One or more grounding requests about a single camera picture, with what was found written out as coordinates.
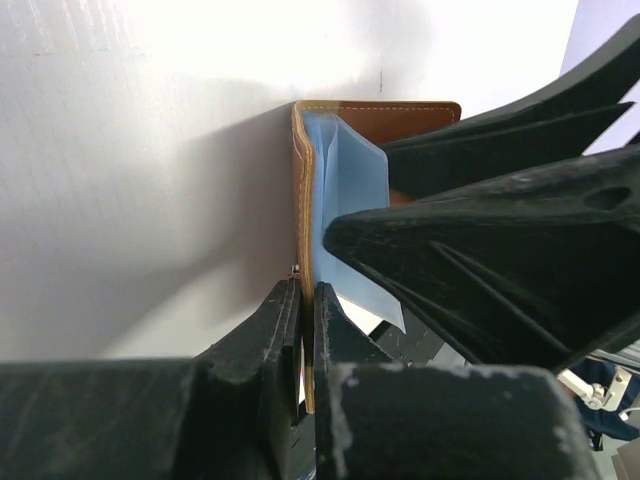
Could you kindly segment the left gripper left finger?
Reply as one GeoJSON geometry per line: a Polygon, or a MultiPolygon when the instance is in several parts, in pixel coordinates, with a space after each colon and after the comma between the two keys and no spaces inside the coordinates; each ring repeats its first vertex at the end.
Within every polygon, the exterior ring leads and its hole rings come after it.
{"type": "Polygon", "coordinates": [[[194,358],[3,365],[2,477],[284,478],[300,317],[290,278],[194,358]]]}

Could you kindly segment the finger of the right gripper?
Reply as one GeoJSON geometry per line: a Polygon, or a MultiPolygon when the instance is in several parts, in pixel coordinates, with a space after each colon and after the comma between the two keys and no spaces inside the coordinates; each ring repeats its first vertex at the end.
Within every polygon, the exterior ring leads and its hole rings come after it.
{"type": "Polygon", "coordinates": [[[639,337],[639,151],[336,218],[325,248],[473,363],[561,371],[639,337]]]}
{"type": "Polygon", "coordinates": [[[580,155],[631,108],[639,18],[552,83],[494,110],[383,145],[390,188],[420,199],[580,155]]]}

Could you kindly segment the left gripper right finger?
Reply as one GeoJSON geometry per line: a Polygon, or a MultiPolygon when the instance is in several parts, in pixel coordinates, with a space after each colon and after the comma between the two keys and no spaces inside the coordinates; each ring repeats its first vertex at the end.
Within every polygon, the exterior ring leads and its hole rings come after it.
{"type": "Polygon", "coordinates": [[[573,402],[547,371],[405,366],[318,284],[316,472],[321,479],[595,479],[573,402]]]}

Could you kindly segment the brown leather card holder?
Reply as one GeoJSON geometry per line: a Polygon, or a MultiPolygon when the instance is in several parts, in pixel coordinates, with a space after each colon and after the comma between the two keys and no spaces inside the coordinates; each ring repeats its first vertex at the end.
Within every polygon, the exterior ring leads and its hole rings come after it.
{"type": "Polygon", "coordinates": [[[313,304],[319,282],[339,296],[403,328],[400,303],[322,244],[332,220],[407,202],[390,189],[382,144],[423,134],[459,120],[452,101],[298,100],[291,107],[298,277],[301,282],[306,410],[314,413],[313,304]]]}

